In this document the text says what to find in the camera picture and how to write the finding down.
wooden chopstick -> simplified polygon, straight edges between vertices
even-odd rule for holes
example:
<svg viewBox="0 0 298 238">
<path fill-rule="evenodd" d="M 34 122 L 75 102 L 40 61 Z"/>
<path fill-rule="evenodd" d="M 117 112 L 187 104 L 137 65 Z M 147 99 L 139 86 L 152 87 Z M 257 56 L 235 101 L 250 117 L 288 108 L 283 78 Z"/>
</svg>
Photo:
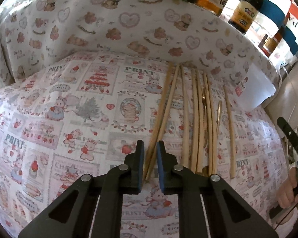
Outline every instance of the wooden chopstick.
<svg viewBox="0 0 298 238">
<path fill-rule="evenodd" d="M 231 169 L 230 169 L 230 177 L 231 179 L 235 178 L 236 175 L 236 162 L 235 162 L 235 154 L 236 154 L 236 147 L 235 147 L 235 131 L 233 126 L 233 119 L 232 119 L 232 110 L 231 110 L 231 103 L 228 99 L 228 93 L 226 86 L 223 86 L 224 94 L 225 94 L 225 102 L 227 108 L 227 116 L 228 116 L 228 124 L 229 124 L 229 135 L 230 135 L 230 144 L 231 144 Z"/>
<path fill-rule="evenodd" d="M 191 152 L 191 171 L 196 173 L 196 164 L 198 161 L 199 152 L 199 102 L 198 102 L 198 90 L 196 86 L 195 70 L 191 69 L 191 79 L 193 87 L 193 139 L 192 139 L 192 152 Z"/>
<path fill-rule="evenodd" d="M 207 74 L 203 74 L 204 84 L 206 87 L 206 95 L 205 100 L 207 102 L 207 128 L 208 128 L 208 141 L 209 141 L 209 175 L 212 174 L 212 166 L 213 166 L 213 105 L 211 104 L 210 95 L 211 89 L 208 84 Z"/>
<path fill-rule="evenodd" d="M 213 153 L 213 167 L 212 167 L 212 174 L 216 174 L 217 171 L 217 164 L 216 164 L 216 157 L 217 157 L 217 138 L 219 136 L 220 124 L 221 124 L 221 117 L 222 117 L 222 100 L 219 101 L 219 105 L 217 107 L 217 121 L 216 121 L 216 139 L 215 145 L 213 144 L 213 148 L 216 148 L 215 153 Z"/>
<path fill-rule="evenodd" d="M 199 102 L 199 144 L 198 144 L 198 162 L 196 166 L 196 173 L 202 174 L 203 170 L 203 159 L 204 159 L 204 115 L 203 115 L 203 99 L 202 99 L 202 87 L 200 81 L 199 70 L 195 69 L 196 80 L 198 84 L 198 102 Z"/>
<path fill-rule="evenodd" d="M 173 63 L 169 63 L 169 67 L 168 67 L 168 71 L 167 71 L 167 75 L 165 77 L 164 80 L 164 85 L 163 85 L 163 89 L 162 89 L 162 94 L 161 94 L 161 99 L 160 99 L 160 103 L 159 103 L 159 107 L 158 107 L 158 113 L 154 122 L 154 126 L 153 126 L 153 131 L 152 131 L 152 135 L 150 138 L 150 142 L 149 142 L 149 146 L 146 150 L 146 158 L 145 158 L 145 163 L 144 163 L 144 171 L 143 171 L 143 178 L 145 179 L 146 174 L 148 172 L 148 168 L 149 168 L 149 164 L 150 164 L 150 160 L 152 158 L 153 155 L 153 151 L 154 151 L 154 147 L 157 143 L 157 137 L 158 137 L 158 133 L 159 133 L 159 129 L 161 126 L 161 121 L 162 121 L 162 117 L 163 117 L 163 112 L 164 112 L 164 107 L 165 107 L 165 100 L 169 91 L 169 86 L 170 86 L 170 80 L 171 80 L 171 74 L 172 74 L 172 70 L 174 69 L 174 65 Z"/>
<path fill-rule="evenodd" d="M 181 66 L 182 75 L 182 92 L 183 92 L 183 139 L 182 139 L 182 159 L 181 163 L 184 167 L 189 168 L 189 135 L 190 135 L 190 122 L 189 122 L 189 104 L 188 94 L 185 86 L 184 69 Z"/>
<path fill-rule="evenodd" d="M 173 76 L 173 80 L 172 80 L 172 86 L 171 86 L 169 97 L 168 97 L 168 102 L 167 102 L 167 105 L 165 107 L 161 127 L 160 127 L 159 134 L 158 134 L 158 140 L 161 140 L 163 138 L 164 131 L 165 131 L 165 128 L 167 126 L 169 113 L 170 113 L 170 109 L 171 109 L 171 104 L 172 104 L 172 99 L 173 99 L 173 94 L 174 94 L 174 90 L 175 90 L 175 87 L 176 87 L 176 84 L 177 84 L 179 67 L 180 67 L 180 65 L 178 64 L 177 67 L 175 68 L 175 72 L 174 72 L 174 76 Z M 149 165 L 149 168 L 148 168 L 148 172 L 146 173 L 146 177 L 145 177 L 146 181 L 149 181 L 149 179 L 150 179 L 150 175 L 151 175 L 151 172 L 154 168 L 156 158 L 157 158 L 157 151 L 156 151 L 156 145 L 155 145 L 154 150 L 153 150 L 153 155 L 152 155 L 151 160 L 150 160 L 150 165 Z"/>
<path fill-rule="evenodd" d="M 204 100 L 202 101 L 203 103 L 203 109 L 204 109 L 204 119 L 203 119 L 203 123 L 204 123 L 204 144 L 203 147 L 205 148 L 207 146 L 207 102 L 206 102 L 206 93 L 207 93 L 207 89 L 205 87 L 205 85 L 203 85 L 203 93 L 202 93 L 202 97 L 204 97 Z"/>
<path fill-rule="evenodd" d="M 209 175 L 212 175 L 216 171 L 216 156 L 217 156 L 217 136 L 216 136 L 216 123 L 215 123 L 215 112 L 214 112 L 214 103 L 213 103 L 213 94 L 211 90 L 211 85 L 209 78 L 207 76 L 207 86 L 209 91 L 209 97 L 210 97 L 210 107 L 211 107 L 211 121 L 212 121 L 212 138 L 213 138 L 213 151 L 211 153 L 212 156 L 212 167 L 211 171 L 209 168 Z"/>
</svg>

teddy bear print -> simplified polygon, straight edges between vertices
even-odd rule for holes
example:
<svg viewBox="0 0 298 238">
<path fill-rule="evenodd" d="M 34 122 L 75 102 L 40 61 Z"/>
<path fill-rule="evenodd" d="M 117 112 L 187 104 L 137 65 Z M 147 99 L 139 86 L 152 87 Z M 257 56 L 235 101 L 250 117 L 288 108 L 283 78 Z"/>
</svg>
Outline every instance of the teddy bear print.
<svg viewBox="0 0 298 238">
<path fill-rule="evenodd" d="M 24 35 L 23 35 L 23 33 L 20 31 L 19 34 L 18 34 L 17 41 L 18 41 L 18 43 L 23 43 L 24 40 L 25 40 Z"/>
<path fill-rule="evenodd" d="M 105 7 L 106 9 L 116 9 L 118 3 L 120 0 L 106 0 L 105 2 L 102 3 L 102 7 Z"/>
<path fill-rule="evenodd" d="M 165 39 L 167 37 L 165 30 L 161 27 L 155 29 L 153 36 L 156 39 Z"/>
<path fill-rule="evenodd" d="M 76 37 L 75 34 L 72 34 L 69 37 L 69 39 L 66 41 L 66 43 L 76 45 L 76 46 L 79 46 L 79 47 L 86 47 L 87 44 L 88 44 L 88 41 L 86 41 L 82 38 Z"/>
<path fill-rule="evenodd" d="M 97 144 L 97 141 L 88 139 L 85 145 L 81 148 L 82 154 L 80 158 L 88 161 L 94 160 L 93 152 L 96 144 Z"/>
<path fill-rule="evenodd" d="M 201 55 L 202 56 L 199 58 L 199 60 L 200 63 L 205 67 L 209 67 L 209 65 L 216 60 L 216 57 L 214 56 L 212 50 L 205 53 L 201 53 Z"/>
<path fill-rule="evenodd" d="M 113 28 L 107 31 L 106 37 L 111 40 L 119 40 L 121 39 L 120 35 L 121 35 L 121 32 L 118 29 Z"/>
<path fill-rule="evenodd" d="M 87 12 L 84 15 L 85 22 L 87 24 L 92 24 L 96 21 L 95 13 Z"/>
<path fill-rule="evenodd" d="M 23 66 L 19 65 L 19 67 L 18 67 L 18 79 L 22 80 L 24 78 L 25 78 L 25 73 L 24 73 Z"/>
<path fill-rule="evenodd" d="M 15 22 L 16 21 L 16 12 L 14 12 L 13 14 L 11 14 L 10 21 L 11 22 Z"/>
<path fill-rule="evenodd" d="M 30 96 L 28 96 L 25 100 L 24 100 L 24 106 L 25 107 L 30 107 L 35 100 L 37 100 L 37 98 L 40 96 L 40 93 L 35 92 L 33 94 L 31 94 Z"/>
<path fill-rule="evenodd" d="M 39 40 L 33 40 L 31 38 L 29 41 L 29 45 L 33 48 L 40 49 L 42 47 L 42 42 Z"/>
<path fill-rule="evenodd" d="M 46 0 L 46 5 L 44 6 L 44 11 L 51 12 L 55 9 L 55 0 Z"/>
<path fill-rule="evenodd" d="M 81 135 L 83 135 L 83 132 L 81 132 L 80 129 L 76 129 L 65 135 L 65 140 L 63 140 L 63 143 L 68 144 L 70 148 L 74 148 L 75 140 L 77 140 Z"/>
<path fill-rule="evenodd" d="M 56 25 L 52 28 L 50 38 L 53 41 L 55 41 L 56 39 L 58 39 L 58 28 L 57 28 Z"/>
<path fill-rule="evenodd" d="M 183 50 L 181 47 L 173 47 L 173 48 L 169 49 L 168 53 L 171 56 L 181 56 L 183 53 Z"/>
<path fill-rule="evenodd" d="M 48 25 L 48 20 L 42 20 L 41 18 L 36 18 L 35 25 L 37 28 L 40 28 L 42 25 L 46 27 Z"/>
<path fill-rule="evenodd" d="M 181 16 L 180 21 L 175 22 L 173 25 L 181 31 L 186 31 L 188 29 L 190 23 L 191 23 L 191 16 L 190 16 L 190 14 L 186 13 Z"/>
<path fill-rule="evenodd" d="M 137 52 L 139 55 L 147 56 L 150 53 L 150 50 L 147 47 L 139 44 L 138 41 L 131 42 L 127 47 Z"/>
<path fill-rule="evenodd" d="M 232 50 L 234 48 L 234 45 L 233 44 L 226 45 L 225 42 L 224 42 L 224 40 L 221 39 L 221 38 L 219 38 L 216 41 L 215 45 L 216 45 L 217 48 L 220 49 L 221 53 L 223 55 L 226 55 L 226 56 L 228 56 L 232 52 Z"/>
</svg>

white cloth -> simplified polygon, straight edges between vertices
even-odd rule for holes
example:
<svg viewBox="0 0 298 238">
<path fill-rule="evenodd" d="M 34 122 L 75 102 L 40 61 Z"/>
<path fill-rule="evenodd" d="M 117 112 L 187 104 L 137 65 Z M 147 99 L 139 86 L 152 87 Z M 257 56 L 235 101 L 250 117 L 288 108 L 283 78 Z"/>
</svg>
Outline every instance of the white cloth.
<svg viewBox="0 0 298 238">
<path fill-rule="evenodd" d="M 286 223 L 284 223 L 283 225 L 279 225 L 277 227 L 276 232 L 279 238 L 285 238 L 291 232 L 291 230 L 293 229 L 297 221 L 297 218 L 298 218 L 298 209 L 295 208 L 292 217 Z"/>
</svg>

black handle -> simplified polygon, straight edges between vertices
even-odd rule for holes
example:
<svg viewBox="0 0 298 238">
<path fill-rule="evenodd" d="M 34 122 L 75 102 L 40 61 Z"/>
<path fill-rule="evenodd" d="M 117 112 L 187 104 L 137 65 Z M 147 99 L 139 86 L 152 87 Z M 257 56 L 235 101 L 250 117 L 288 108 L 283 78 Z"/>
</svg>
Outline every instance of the black handle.
<svg viewBox="0 0 298 238">
<path fill-rule="evenodd" d="M 294 188 L 294 196 L 298 195 L 298 184 L 297 187 Z M 282 207 L 280 207 L 279 205 L 277 207 L 273 207 L 270 211 L 269 211 L 269 217 L 270 219 L 273 219 L 275 216 L 277 216 L 281 211 L 283 210 Z"/>
</svg>

heart print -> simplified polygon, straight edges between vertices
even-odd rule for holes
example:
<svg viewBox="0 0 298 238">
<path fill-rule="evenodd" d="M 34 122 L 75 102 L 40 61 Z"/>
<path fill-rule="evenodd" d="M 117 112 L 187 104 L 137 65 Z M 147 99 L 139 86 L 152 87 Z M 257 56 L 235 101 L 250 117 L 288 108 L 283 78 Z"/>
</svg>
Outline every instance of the heart print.
<svg viewBox="0 0 298 238">
<path fill-rule="evenodd" d="M 61 23 L 64 23 L 70 15 L 70 8 L 67 7 L 64 10 L 60 10 L 57 13 L 57 18 Z"/>
<path fill-rule="evenodd" d="M 127 13 L 123 12 L 119 15 L 119 23 L 124 28 L 133 28 L 138 25 L 140 16 L 138 13 Z"/>
</svg>

